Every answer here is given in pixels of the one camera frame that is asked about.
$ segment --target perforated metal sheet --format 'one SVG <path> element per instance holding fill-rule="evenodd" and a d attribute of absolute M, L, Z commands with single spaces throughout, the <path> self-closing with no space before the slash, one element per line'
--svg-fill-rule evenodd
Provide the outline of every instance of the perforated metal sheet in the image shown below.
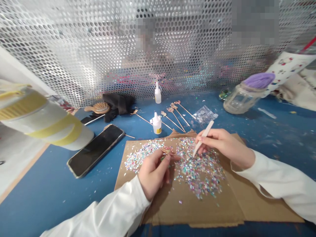
<path fill-rule="evenodd" d="M 279 44 L 233 45 L 228 0 L 2 0 L 0 45 L 75 107 L 102 93 L 207 92 L 264 71 L 315 25 L 315 1 L 280 1 Z"/>

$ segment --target blue table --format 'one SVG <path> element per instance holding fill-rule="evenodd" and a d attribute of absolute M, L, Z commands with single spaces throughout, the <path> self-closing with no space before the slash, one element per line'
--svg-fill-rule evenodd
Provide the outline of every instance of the blue table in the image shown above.
<path fill-rule="evenodd" d="M 267 97 L 244 115 L 232 115 L 223 109 L 218 100 L 218 93 L 191 94 L 163 98 L 159 105 L 154 100 L 138 101 L 135 104 L 138 113 L 145 119 L 153 117 L 154 111 L 166 111 L 166 107 L 175 100 L 194 113 L 206 105 L 219 116 L 213 128 L 224 128 L 230 133 L 238 133 L 245 138 L 247 145 L 270 158 L 278 159 L 305 172 L 316 179 L 316 139 L 314 130 L 316 112 L 305 110 L 287 103 L 279 103 L 275 97 Z M 258 111 L 258 107 L 269 111 L 277 118 L 272 119 Z M 181 107 L 179 111 L 186 114 L 191 123 L 192 117 Z M 80 119 L 88 113 L 79 110 Z M 163 121 L 176 128 L 166 118 Z M 152 126 L 136 115 L 118 116 L 113 122 L 126 134 L 139 140 L 153 139 Z M 95 134 L 105 127 L 104 121 L 89 124 Z M 193 121 L 192 128 L 199 132 L 207 125 Z M 170 134 L 170 129 L 163 125 L 160 137 Z M 1 237 L 34 237 L 50 229 L 65 219 L 71 218 L 88 207 L 93 201 L 100 201 L 113 191 L 125 142 L 133 140 L 124 137 L 97 166 L 83 179 L 75 179 L 66 166 L 67 160 L 76 152 L 49 146 L 39 160 L 17 184 L 9 196 L 0 205 Z M 134 236 L 315 236 L 316 227 L 312 223 L 257 223 L 246 222 L 245 225 L 230 228 L 193 229 L 187 225 L 156 226 L 139 228 Z"/>

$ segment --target cardboard sheet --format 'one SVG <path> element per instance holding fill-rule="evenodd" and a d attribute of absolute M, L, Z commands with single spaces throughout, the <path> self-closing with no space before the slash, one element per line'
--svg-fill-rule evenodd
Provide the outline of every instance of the cardboard sheet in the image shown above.
<path fill-rule="evenodd" d="M 194 131 L 187 134 L 178 134 L 174 131 L 168 138 L 195 136 Z M 126 142 L 115 189 L 135 177 L 135 173 L 126 170 L 124 162 L 128 154 L 139 150 L 145 142 L 146 140 Z M 164 141 L 165 145 L 173 147 L 176 147 L 177 143 L 178 139 Z M 268 199 L 262 196 L 251 182 L 231 171 L 229 160 L 225 156 L 220 154 L 219 158 L 227 177 L 226 180 L 221 181 L 222 193 L 216 194 L 216 198 L 207 195 L 199 200 L 189 189 L 188 184 L 173 180 L 178 176 L 179 171 L 171 169 L 172 184 L 165 184 L 158 191 L 144 215 L 143 223 L 219 227 L 236 226 L 243 224 L 244 221 L 304 221 L 283 200 Z"/>

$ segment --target white and yellow bottle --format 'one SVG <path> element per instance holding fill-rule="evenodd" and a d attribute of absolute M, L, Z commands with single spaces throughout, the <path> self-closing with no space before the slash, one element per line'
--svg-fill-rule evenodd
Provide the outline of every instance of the white and yellow bottle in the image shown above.
<path fill-rule="evenodd" d="M 154 133 L 161 133 L 161 116 L 158 116 L 157 112 L 155 112 L 155 116 L 150 120 L 150 123 L 154 127 Z"/>
<path fill-rule="evenodd" d="M 0 81 L 0 121 L 30 137 L 80 150 L 94 133 L 79 119 L 27 85 Z"/>

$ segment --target white long-sleeve shirt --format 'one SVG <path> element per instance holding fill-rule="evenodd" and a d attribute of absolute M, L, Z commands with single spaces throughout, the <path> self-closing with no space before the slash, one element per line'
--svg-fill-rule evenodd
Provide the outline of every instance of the white long-sleeve shirt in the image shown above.
<path fill-rule="evenodd" d="M 316 182 L 297 168 L 254 152 L 256 159 L 251 168 L 238 171 L 232 165 L 232 170 L 250 180 L 264 196 L 283 198 L 298 215 L 316 224 Z M 135 176 L 100 203 L 93 202 L 41 237 L 130 236 L 149 205 Z"/>

